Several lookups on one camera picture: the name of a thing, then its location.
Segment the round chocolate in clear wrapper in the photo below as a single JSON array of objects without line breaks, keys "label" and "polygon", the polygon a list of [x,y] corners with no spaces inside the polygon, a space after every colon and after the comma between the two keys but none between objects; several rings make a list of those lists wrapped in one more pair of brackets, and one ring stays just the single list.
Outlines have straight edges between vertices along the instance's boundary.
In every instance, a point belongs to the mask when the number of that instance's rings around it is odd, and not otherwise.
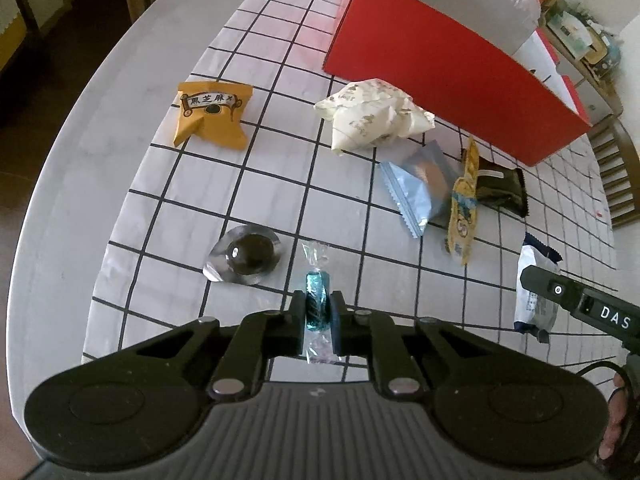
[{"label": "round chocolate in clear wrapper", "polygon": [[238,226],[216,243],[202,273],[212,282],[255,285],[275,269],[282,250],[280,239],[268,227]]},{"label": "round chocolate in clear wrapper", "polygon": [[234,272],[243,276],[270,272],[278,263],[273,242],[259,234],[245,234],[229,244],[226,260]]}]

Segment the yellow snack package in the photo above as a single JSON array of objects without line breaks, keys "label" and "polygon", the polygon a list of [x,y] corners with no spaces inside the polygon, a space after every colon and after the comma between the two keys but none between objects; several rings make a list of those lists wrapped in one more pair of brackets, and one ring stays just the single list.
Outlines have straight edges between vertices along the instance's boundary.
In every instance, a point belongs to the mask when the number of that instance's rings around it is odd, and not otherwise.
[{"label": "yellow snack package", "polygon": [[254,88],[240,83],[194,81],[180,83],[180,117],[174,146],[191,135],[210,140],[224,148],[244,150],[248,140],[240,127],[240,117]]},{"label": "yellow snack package", "polygon": [[454,258],[466,265],[471,255],[471,242],[476,232],[478,218],[478,201],[476,200],[476,183],[480,154],[473,138],[469,139],[466,150],[465,173],[456,180],[451,193],[451,216],[447,232],[447,249]]}]

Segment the dark green snack package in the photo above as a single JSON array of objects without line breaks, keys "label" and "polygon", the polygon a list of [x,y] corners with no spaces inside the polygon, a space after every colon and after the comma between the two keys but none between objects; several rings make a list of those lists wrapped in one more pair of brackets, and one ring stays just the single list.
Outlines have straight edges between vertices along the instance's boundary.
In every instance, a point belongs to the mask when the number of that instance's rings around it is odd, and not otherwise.
[{"label": "dark green snack package", "polygon": [[[466,150],[462,150],[465,160]],[[503,207],[521,217],[529,214],[529,200],[520,168],[510,170],[480,157],[476,199],[489,207]]]}]

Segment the wooden floor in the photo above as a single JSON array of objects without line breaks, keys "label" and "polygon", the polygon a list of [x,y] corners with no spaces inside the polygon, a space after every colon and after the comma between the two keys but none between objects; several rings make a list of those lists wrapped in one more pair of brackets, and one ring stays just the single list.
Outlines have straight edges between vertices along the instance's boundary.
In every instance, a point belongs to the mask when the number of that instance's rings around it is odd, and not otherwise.
[{"label": "wooden floor", "polygon": [[[27,204],[47,153],[80,92],[130,25],[126,0],[75,0],[39,52],[23,50],[0,76],[0,355],[9,278]],[[0,480],[36,463],[11,416],[0,374]]]}]

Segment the white tablecloth with black grid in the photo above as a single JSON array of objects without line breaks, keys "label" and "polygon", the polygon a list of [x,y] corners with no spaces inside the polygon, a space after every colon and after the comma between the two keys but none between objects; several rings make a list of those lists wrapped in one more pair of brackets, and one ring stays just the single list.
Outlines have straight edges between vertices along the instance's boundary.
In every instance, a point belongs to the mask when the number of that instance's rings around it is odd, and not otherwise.
[{"label": "white tablecloth with black grid", "polygon": [[[131,184],[95,283],[84,360],[102,357],[199,316],[237,324],[248,313],[286,308],[309,270],[302,240],[331,246],[332,288],[349,304],[382,310],[398,323],[448,320],[510,348],[569,370],[615,357],[610,336],[563,310],[541,345],[513,331],[518,254],[526,230],[562,255],[562,272],[616,293],[615,250],[602,181],[586,136],[527,168],[482,141],[481,155],[525,171],[530,215],[481,206],[466,267],[444,250],[443,228],[411,237],[376,163],[401,162],[436,139],[453,166],[468,132],[438,120],[415,139],[337,156],[331,124],[312,105],[345,84],[322,71],[340,0],[245,0],[202,55],[188,80],[248,83],[254,95],[242,117],[245,152],[191,137],[172,140],[169,107]],[[285,255],[262,283],[208,282],[202,266],[227,230],[267,225]],[[277,358],[272,380],[361,380],[363,359],[309,365]],[[607,393],[612,372],[592,372]]]}]

